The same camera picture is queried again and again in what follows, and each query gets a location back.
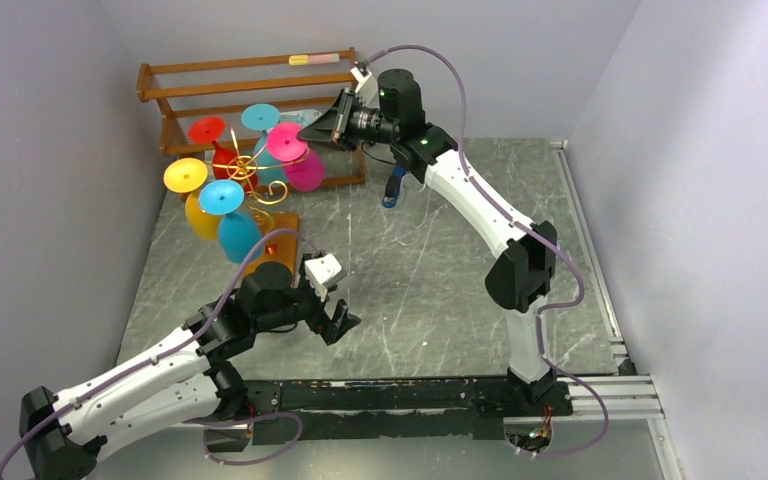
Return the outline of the pink wine glass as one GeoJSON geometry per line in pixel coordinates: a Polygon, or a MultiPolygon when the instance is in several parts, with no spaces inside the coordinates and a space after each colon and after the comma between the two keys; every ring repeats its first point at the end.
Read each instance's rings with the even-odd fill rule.
{"type": "Polygon", "coordinates": [[[267,149],[281,163],[290,184],[299,191],[310,192],[325,179],[325,166],[317,152],[298,138],[301,130],[297,123],[277,124],[267,135],[267,149]]]}

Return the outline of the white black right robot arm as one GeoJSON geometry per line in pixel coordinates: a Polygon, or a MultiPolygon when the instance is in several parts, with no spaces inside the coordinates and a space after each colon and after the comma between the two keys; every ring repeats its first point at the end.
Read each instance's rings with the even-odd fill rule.
{"type": "Polygon", "coordinates": [[[536,320],[556,265],[545,244],[556,240],[557,232],[550,222],[536,224],[504,200],[463,157],[457,142],[426,120],[421,87],[411,72],[383,71],[376,92],[366,95],[371,80],[366,76],[356,89],[345,88],[297,137],[344,151],[365,142],[387,145],[398,166],[440,194],[478,232],[495,259],[485,288],[507,322],[509,399],[519,413],[534,414],[556,382],[539,351],[545,337],[536,320]]]}

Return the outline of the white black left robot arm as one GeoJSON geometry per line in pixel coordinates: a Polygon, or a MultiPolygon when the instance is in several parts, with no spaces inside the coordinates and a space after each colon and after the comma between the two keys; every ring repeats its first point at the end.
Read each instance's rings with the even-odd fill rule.
{"type": "Polygon", "coordinates": [[[327,313],[346,271],[332,254],[306,254],[298,273],[264,262],[129,361],[82,384],[53,392],[38,387],[21,401],[20,434],[37,479],[82,479],[122,447],[190,420],[239,420],[257,409],[231,358],[258,335],[307,324],[325,344],[359,318],[346,301],[327,313]]]}

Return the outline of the clear wine glass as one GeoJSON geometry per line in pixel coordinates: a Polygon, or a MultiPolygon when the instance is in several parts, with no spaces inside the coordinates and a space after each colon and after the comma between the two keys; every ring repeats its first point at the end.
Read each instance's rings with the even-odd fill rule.
{"type": "Polygon", "coordinates": [[[407,208],[416,204],[424,190],[425,185],[418,182],[415,178],[410,176],[403,177],[400,185],[398,205],[407,208]]]}

